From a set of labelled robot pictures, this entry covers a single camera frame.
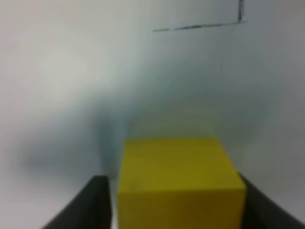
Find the white wall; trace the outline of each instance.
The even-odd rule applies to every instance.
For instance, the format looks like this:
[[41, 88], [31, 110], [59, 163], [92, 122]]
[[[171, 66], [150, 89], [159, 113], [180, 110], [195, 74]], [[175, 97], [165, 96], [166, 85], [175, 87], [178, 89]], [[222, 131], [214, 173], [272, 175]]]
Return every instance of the white wall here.
[[305, 4], [247, 1], [243, 25], [152, 32], [231, 22], [237, 3], [145, 2], [4, 1], [0, 226], [39, 228], [92, 175], [114, 177], [126, 134], [217, 135], [305, 221]]

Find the black line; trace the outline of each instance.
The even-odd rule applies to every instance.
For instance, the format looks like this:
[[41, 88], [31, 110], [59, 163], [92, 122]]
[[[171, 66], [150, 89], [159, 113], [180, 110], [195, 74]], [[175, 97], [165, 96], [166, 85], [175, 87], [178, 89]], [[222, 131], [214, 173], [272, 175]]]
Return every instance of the black line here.
[[153, 32], [165, 32], [165, 31], [201, 29], [201, 28], [214, 28], [214, 27], [221, 27], [221, 26], [228, 26], [228, 25], [237, 25], [237, 24], [242, 24], [242, 23], [245, 23], [245, 22], [244, 21], [236, 21], [236, 22], [231, 22], [231, 23], [191, 25], [191, 26], [178, 27], [178, 28], [174, 28], [174, 29], [157, 29], [157, 30], [153, 30]]
[[244, 18], [244, 0], [238, 0], [238, 22], [242, 22]]

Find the yellow cube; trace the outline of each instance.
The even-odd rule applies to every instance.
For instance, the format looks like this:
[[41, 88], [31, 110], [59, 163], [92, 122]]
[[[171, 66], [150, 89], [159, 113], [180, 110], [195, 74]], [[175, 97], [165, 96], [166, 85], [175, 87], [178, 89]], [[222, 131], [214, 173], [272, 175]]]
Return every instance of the yellow cube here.
[[245, 186], [216, 138], [126, 142], [120, 229], [238, 229]]

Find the yellow block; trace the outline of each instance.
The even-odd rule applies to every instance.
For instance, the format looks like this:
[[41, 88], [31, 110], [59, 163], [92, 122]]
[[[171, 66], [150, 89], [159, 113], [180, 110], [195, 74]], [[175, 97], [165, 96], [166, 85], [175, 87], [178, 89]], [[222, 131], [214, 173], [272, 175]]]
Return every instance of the yellow block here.
[[120, 229], [238, 229], [245, 186], [216, 138], [129, 140]]

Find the white background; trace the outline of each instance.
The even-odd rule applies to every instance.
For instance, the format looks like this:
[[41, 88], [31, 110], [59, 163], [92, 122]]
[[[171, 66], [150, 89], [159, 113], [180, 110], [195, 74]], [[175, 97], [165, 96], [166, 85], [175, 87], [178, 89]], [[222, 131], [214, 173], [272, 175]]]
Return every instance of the white background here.
[[126, 135], [216, 135], [305, 222], [303, 1], [160, 33], [231, 22], [237, 3], [153, 2], [1, 3], [0, 227], [38, 229], [91, 176], [116, 178]]

